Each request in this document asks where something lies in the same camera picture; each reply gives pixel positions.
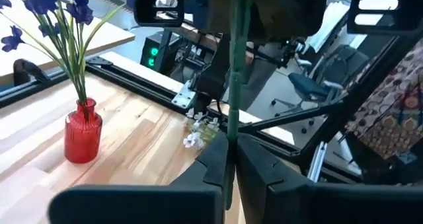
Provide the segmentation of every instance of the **metal pole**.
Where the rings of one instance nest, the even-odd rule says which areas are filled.
[[[316,148],[315,155],[313,156],[313,160],[310,164],[309,174],[307,175],[307,178],[313,182],[319,181],[327,147],[328,143],[320,142],[320,145]]]

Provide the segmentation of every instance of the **metal bracket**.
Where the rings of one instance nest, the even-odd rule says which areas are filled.
[[[313,182],[318,182],[320,177],[320,172],[322,170],[323,161],[325,160],[325,154],[328,147],[328,143],[321,142],[320,145],[316,148],[315,155],[310,164],[309,174],[307,178]]]
[[[100,56],[95,56],[90,59],[86,59],[85,63],[89,65],[97,65],[100,67],[108,67],[113,65],[112,62],[108,61],[107,59],[103,59]]]
[[[181,88],[179,93],[172,99],[172,103],[180,108],[189,108],[192,105],[192,101],[195,100],[196,93],[189,89],[191,80],[187,81]]]

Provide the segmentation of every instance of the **wooden tabletop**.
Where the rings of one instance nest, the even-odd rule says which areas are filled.
[[[103,57],[133,65],[114,53]],[[176,89],[176,81],[147,70],[144,77]],[[0,223],[48,223],[50,200],[78,184],[168,184],[198,156],[182,144],[188,134],[183,115],[94,75],[86,83],[104,120],[100,152],[91,163],[74,165],[63,156],[65,116],[77,99],[69,81],[0,109]],[[241,113],[241,119],[250,117]],[[234,187],[226,223],[245,223]]]
[[[54,45],[50,42],[48,38],[43,38],[41,32],[38,29],[39,23],[34,18],[31,12],[27,11],[25,6],[20,0],[11,0],[12,8],[5,7],[1,10],[6,16],[14,20],[19,26],[27,30],[31,35],[37,38],[37,40],[45,43],[49,49],[56,52]],[[93,28],[100,22],[100,19],[94,18],[93,22],[84,27],[84,39],[87,39],[89,34],[93,31]],[[3,15],[0,15],[0,38],[4,36],[11,35],[10,26],[13,25],[9,22]],[[99,53],[107,49],[125,44],[134,40],[135,35],[131,32],[127,32],[118,28],[117,26],[106,23],[102,28],[97,32],[96,36],[93,38],[89,44],[87,55]],[[36,43],[25,35],[22,37],[25,42],[29,44],[36,45]],[[17,59],[27,59],[40,66],[42,69],[51,69],[57,66],[48,56],[39,52],[38,50],[25,45],[19,45],[17,50],[11,52],[4,52],[0,50],[0,86],[9,85],[13,83],[13,63]]]

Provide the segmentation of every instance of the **patterned fabric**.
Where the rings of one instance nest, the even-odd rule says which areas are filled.
[[[384,159],[423,136],[423,40],[362,104],[346,129]]]

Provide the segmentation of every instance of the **electronic device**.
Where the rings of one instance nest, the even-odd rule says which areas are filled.
[[[166,54],[160,65],[159,63],[156,63],[156,59],[159,51],[162,50],[162,48],[160,48],[162,36],[163,31],[157,32],[145,39],[140,64],[166,75],[174,67],[174,61],[176,54],[178,53],[178,49],[181,47],[182,39],[180,36],[172,34]]]

